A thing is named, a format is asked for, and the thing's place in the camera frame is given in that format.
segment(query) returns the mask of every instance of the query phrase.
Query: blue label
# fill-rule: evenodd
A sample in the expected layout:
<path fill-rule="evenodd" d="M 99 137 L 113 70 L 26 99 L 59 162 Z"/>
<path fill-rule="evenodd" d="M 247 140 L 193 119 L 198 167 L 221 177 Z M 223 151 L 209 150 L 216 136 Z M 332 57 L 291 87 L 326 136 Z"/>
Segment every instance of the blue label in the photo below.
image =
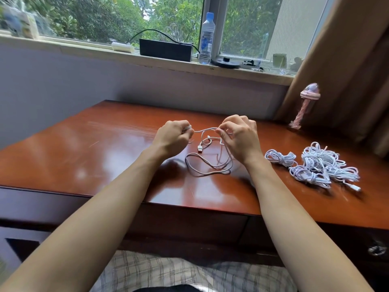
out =
<path fill-rule="evenodd" d="M 203 37 L 201 40 L 201 50 L 207 51 L 208 48 L 208 39 Z"/>

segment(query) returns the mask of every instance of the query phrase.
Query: pink twisted stem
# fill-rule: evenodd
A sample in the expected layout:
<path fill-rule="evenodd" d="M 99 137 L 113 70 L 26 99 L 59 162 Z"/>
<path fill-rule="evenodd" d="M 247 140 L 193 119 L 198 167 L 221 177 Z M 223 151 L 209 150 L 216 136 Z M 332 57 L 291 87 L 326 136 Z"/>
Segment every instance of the pink twisted stem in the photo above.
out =
<path fill-rule="evenodd" d="M 296 118 L 294 119 L 293 123 L 290 124 L 290 127 L 299 129 L 300 128 L 300 122 L 303 119 L 304 113 L 307 110 L 308 104 L 310 102 L 310 99 L 305 98 L 303 101 L 303 105 L 301 106 L 300 111 L 298 112 Z"/>

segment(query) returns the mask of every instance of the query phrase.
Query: drawer knob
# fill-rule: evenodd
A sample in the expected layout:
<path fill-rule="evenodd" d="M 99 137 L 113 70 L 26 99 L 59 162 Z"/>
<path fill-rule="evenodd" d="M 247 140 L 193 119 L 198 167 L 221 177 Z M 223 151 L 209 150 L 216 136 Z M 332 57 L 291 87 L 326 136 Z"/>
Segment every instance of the drawer knob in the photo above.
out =
<path fill-rule="evenodd" d="M 386 247 L 382 243 L 376 242 L 376 244 L 370 247 L 367 252 L 372 256 L 381 256 L 386 253 Z"/>

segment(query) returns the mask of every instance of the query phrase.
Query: gray wall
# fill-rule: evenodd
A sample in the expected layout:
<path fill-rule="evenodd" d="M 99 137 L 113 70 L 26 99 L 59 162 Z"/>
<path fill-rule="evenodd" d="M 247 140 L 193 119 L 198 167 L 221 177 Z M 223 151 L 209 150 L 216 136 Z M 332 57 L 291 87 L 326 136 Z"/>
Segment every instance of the gray wall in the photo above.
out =
<path fill-rule="evenodd" d="M 0 45 L 0 149 L 104 99 L 269 119 L 287 87 Z"/>

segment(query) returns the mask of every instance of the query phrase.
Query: pile of white cables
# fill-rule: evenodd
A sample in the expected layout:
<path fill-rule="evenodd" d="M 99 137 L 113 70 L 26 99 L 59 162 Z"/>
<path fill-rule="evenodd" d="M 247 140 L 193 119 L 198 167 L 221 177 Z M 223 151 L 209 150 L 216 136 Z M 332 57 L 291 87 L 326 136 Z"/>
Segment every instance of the pile of white cables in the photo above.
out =
<path fill-rule="evenodd" d="M 292 152 L 284 156 L 271 149 L 266 152 L 265 158 L 272 163 L 288 167 L 289 173 L 298 181 L 330 188 L 332 179 L 342 182 L 355 191 L 361 190 L 360 187 L 349 183 L 359 181 L 358 169 L 346 167 L 346 162 L 339 159 L 339 154 L 327 150 L 327 147 L 321 149 L 318 142 L 313 142 L 304 149 L 301 155 L 303 165 L 297 164 L 296 155 Z"/>
<path fill-rule="evenodd" d="M 188 129 L 191 129 L 192 126 L 189 125 L 188 127 L 185 127 L 184 128 L 184 131 L 188 130 Z M 199 153 L 201 153 L 203 151 L 203 149 L 206 149 L 207 147 L 209 147 L 212 143 L 212 140 L 217 140 L 223 148 L 225 147 L 226 148 L 226 151 L 227 151 L 227 154 L 228 154 L 228 159 L 221 163 L 220 161 L 220 157 L 219 159 L 216 158 L 217 160 L 217 164 L 216 165 L 212 165 L 207 159 L 205 159 L 204 157 L 202 157 L 202 155 L 200 155 L 199 153 L 197 152 L 190 152 L 189 154 L 187 154 L 185 156 L 185 162 L 187 164 L 187 166 L 192 169 L 193 171 L 197 172 L 199 175 L 201 176 L 207 176 L 207 175 L 212 175 L 212 174 L 217 174 L 217 173 L 221 173 L 221 174 L 228 174 L 233 166 L 233 159 L 232 159 L 232 156 L 231 156 L 231 153 L 230 151 L 228 150 L 227 146 L 224 145 L 224 143 L 222 142 L 222 139 L 221 137 L 213 137 L 213 136 L 207 136 L 206 138 L 203 138 L 204 136 L 204 132 L 206 131 L 209 131 L 209 130 L 213 130 L 215 131 L 217 129 L 217 127 L 212 127 L 212 128 L 207 128 L 207 129 L 203 129 L 203 130 L 199 130 L 199 131 L 195 131 L 195 133 L 199 133 L 201 132 L 201 141 L 200 141 L 200 144 L 197 146 L 197 151 Z M 215 169 L 215 171 L 210 171 L 210 172 L 201 172 L 197 169 L 195 169 L 190 163 L 189 163 L 189 160 L 188 160 L 188 157 L 198 157 L 200 159 L 202 159 L 209 167 Z"/>

